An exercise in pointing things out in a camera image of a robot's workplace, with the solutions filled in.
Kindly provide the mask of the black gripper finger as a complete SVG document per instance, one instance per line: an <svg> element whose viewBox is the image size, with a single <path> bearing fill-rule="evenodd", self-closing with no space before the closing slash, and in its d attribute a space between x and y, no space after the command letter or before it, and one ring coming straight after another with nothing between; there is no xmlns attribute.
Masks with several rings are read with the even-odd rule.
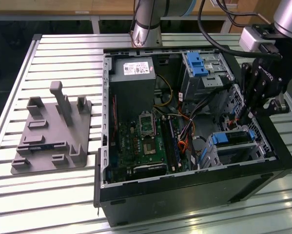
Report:
<svg viewBox="0 0 292 234"><path fill-rule="evenodd" d="M241 66L241 91L244 99L244 106L239 115L239 124L245 125L249 123L249 113L255 109L255 84L256 70L250 63L243 63Z"/></svg>
<svg viewBox="0 0 292 234"><path fill-rule="evenodd" d="M247 111L254 116L271 116L290 111L284 99L282 82L256 81L247 87Z"/></svg>

